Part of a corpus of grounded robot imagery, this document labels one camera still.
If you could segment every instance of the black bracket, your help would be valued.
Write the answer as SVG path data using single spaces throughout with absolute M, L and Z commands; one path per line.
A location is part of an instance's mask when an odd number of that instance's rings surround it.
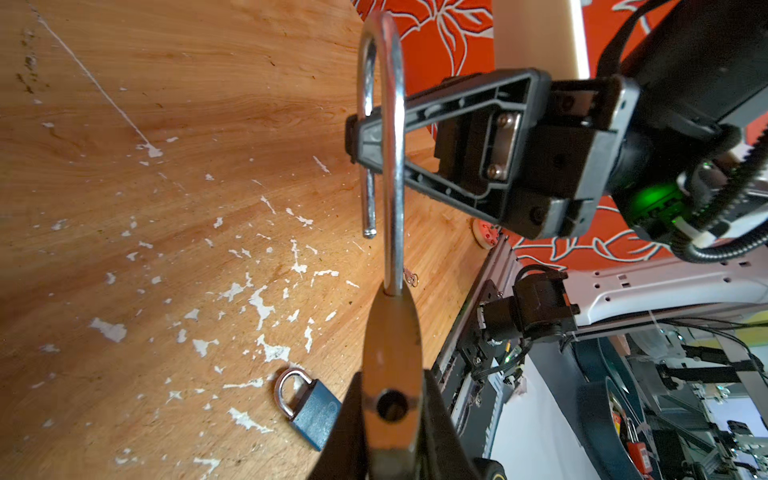
M 475 121 L 473 128 L 484 140 L 484 147 L 480 147 L 483 151 L 477 152 L 480 160 L 471 166 L 476 168 L 471 174 L 465 174 L 466 170 L 462 169 L 456 175 L 448 175 L 446 178 L 406 161 L 406 185 L 482 220 L 493 224 L 502 223 L 509 187 L 525 152 L 527 133 L 545 111 L 549 85 L 549 75 L 543 71 L 497 70 L 451 78 L 434 88 L 408 97 L 406 132 L 469 115 L 465 118 Z M 517 134 L 519 141 L 515 142 L 511 153 L 510 171 L 513 174 L 504 181 L 497 181 L 487 178 L 485 169 L 493 148 L 497 128 L 495 120 L 502 112 L 519 113 L 521 121 Z M 377 174 L 382 172 L 381 133 L 380 108 L 374 108 L 364 121 L 357 121 L 356 115 L 346 120 L 347 154 L 353 163 L 361 164 Z M 471 178 L 472 184 L 467 184 L 462 178 Z

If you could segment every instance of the red padlock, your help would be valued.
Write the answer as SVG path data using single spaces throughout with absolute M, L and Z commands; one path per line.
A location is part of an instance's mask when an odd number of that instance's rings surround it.
M 627 433 L 629 434 L 629 442 L 627 442 L 627 452 L 629 452 L 629 458 L 632 459 L 632 463 L 637 467 L 637 470 L 642 475 L 650 474 L 654 467 L 650 463 L 650 455 L 645 448 L 645 443 L 641 442 L 637 437 L 637 430 L 634 427 L 634 423 L 631 419 L 627 418 Z

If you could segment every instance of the keyhole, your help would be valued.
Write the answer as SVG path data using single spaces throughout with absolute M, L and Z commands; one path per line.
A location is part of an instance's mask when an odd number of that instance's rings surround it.
M 408 413 L 408 400 L 397 390 L 387 390 L 376 402 L 376 411 L 386 422 L 399 422 Z

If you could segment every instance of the padlock body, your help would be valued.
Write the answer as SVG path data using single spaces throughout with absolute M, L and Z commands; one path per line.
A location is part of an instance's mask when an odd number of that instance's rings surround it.
M 336 424 L 341 402 L 315 379 L 307 387 L 306 392 L 294 409 L 296 415 L 291 425 L 314 447 L 320 451 L 326 444 L 328 436 Z

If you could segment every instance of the wheel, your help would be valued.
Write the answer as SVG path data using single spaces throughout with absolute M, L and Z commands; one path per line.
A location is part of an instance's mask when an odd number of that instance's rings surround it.
M 480 473 L 480 480 L 507 480 L 501 463 L 489 458 L 475 458 L 473 462 Z

